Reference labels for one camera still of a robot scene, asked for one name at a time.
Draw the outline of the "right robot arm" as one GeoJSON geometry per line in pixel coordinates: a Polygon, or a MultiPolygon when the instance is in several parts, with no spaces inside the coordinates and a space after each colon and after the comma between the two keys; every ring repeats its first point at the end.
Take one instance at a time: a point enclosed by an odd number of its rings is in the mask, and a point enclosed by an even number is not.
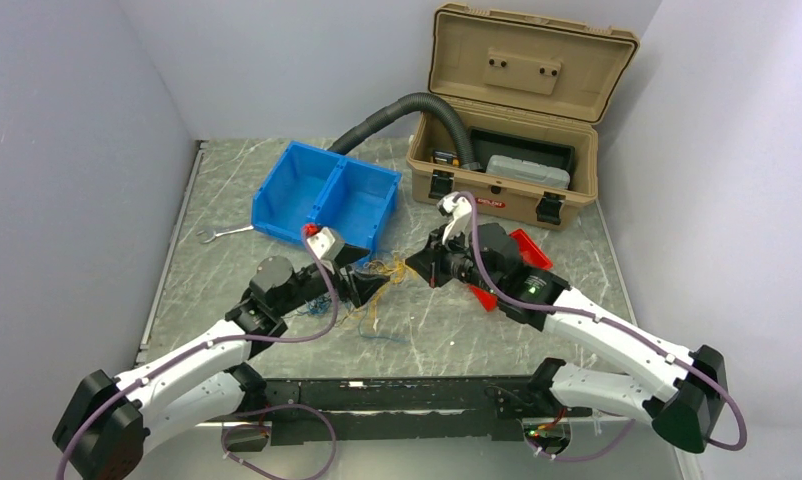
{"type": "Polygon", "coordinates": [[[430,287],[451,280],[494,292],[509,319],[589,348],[617,367],[597,372],[562,359],[545,359],[528,386],[534,411],[551,415],[563,407],[588,407],[652,427],[680,450],[702,453],[727,400],[724,356],[662,340],[590,300],[565,279],[528,263],[515,238],[497,223],[479,227],[481,258],[465,235],[448,241],[435,229],[406,265],[430,287]]]}

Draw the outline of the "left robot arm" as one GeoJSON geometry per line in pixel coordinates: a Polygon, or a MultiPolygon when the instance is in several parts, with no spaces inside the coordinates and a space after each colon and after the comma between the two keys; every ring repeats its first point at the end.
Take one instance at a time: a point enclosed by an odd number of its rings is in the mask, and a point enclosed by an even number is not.
{"type": "Polygon", "coordinates": [[[264,259],[241,300],[206,332],[133,370],[96,370],[80,381],[52,435],[62,453],[56,478],[73,467],[84,479],[124,479],[145,454],[200,422],[256,417],[266,383],[247,362],[287,342],[285,316],[323,296],[334,310],[362,306],[389,280],[332,262],[295,270],[284,257],[264,259]]]}

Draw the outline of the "red storage bin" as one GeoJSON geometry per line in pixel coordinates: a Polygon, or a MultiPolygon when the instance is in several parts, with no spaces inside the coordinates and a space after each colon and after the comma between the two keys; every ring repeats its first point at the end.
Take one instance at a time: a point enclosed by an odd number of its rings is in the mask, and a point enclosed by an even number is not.
{"type": "Polygon", "coordinates": [[[481,255],[493,282],[505,294],[527,303],[541,303],[552,288],[545,271],[553,262],[523,229],[508,233],[498,223],[478,229],[481,255]]]}

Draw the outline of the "blue double storage bin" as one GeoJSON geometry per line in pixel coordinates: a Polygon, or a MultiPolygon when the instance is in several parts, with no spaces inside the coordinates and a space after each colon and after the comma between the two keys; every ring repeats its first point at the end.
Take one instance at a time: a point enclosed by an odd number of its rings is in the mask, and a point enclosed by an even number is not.
{"type": "Polygon", "coordinates": [[[310,223],[327,226],[370,260],[396,210],[402,174],[396,170],[292,141],[252,199],[251,225],[298,244],[310,223]]]}

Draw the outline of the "yellow black device in case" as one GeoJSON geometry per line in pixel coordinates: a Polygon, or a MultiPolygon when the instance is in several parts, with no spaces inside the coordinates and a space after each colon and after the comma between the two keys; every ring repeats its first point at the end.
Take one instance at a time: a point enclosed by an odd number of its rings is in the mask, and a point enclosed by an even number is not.
{"type": "Polygon", "coordinates": [[[431,154],[431,160],[435,164],[440,165],[449,165],[458,167],[460,165],[459,157],[450,151],[443,151],[443,150],[433,150],[431,154]]]}

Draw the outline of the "grey plastic organiser box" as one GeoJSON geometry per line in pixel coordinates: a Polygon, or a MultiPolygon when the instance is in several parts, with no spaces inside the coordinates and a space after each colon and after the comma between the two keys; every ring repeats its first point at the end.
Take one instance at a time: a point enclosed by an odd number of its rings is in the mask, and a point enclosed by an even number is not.
{"type": "Polygon", "coordinates": [[[567,189],[571,181],[570,174],[564,169],[504,155],[491,156],[486,173],[558,189],[567,189]]]}

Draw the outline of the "black tray in case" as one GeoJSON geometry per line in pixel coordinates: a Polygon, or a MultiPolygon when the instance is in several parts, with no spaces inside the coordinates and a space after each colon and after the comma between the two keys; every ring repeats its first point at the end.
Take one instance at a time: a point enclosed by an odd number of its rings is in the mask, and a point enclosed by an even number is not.
{"type": "Polygon", "coordinates": [[[504,156],[559,168],[569,174],[575,171],[576,153],[570,145],[474,127],[469,129],[469,138],[475,158],[483,169],[493,157],[504,156]]]}

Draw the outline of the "silver wrench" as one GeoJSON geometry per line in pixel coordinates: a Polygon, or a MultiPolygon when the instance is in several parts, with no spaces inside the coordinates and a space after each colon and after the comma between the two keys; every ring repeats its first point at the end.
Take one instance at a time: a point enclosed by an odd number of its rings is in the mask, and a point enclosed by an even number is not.
{"type": "Polygon", "coordinates": [[[200,238],[199,242],[201,244],[208,244],[223,236],[249,232],[253,230],[254,228],[251,224],[229,227],[204,227],[198,230],[196,235],[200,238]]]}

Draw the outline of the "tan tool case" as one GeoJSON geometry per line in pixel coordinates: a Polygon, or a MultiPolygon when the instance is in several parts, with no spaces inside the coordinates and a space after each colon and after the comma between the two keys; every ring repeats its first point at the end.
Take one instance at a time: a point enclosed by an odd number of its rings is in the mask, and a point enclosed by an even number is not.
{"type": "Polygon", "coordinates": [[[448,3],[435,13],[428,89],[469,129],[517,135],[575,148],[567,189],[462,167],[435,164],[433,150],[453,151],[446,128],[422,114],[407,163],[412,196],[435,203],[472,193],[483,214],[562,230],[598,195],[597,125],[634,60],[640,41],[629,30],[448,3]]]}

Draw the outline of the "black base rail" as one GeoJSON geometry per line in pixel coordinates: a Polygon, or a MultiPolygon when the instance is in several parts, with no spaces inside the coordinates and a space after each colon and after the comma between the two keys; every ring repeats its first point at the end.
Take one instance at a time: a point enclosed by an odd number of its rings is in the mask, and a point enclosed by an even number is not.
{"type": "Polygon", "coordinates": [[[586,407],[565,407],[529,376],[448,376],[268,379],[227,421],[261,421],[273,446],[340,441],[483,437],[519,441],[523,429],[570,417],[586,407]]]}

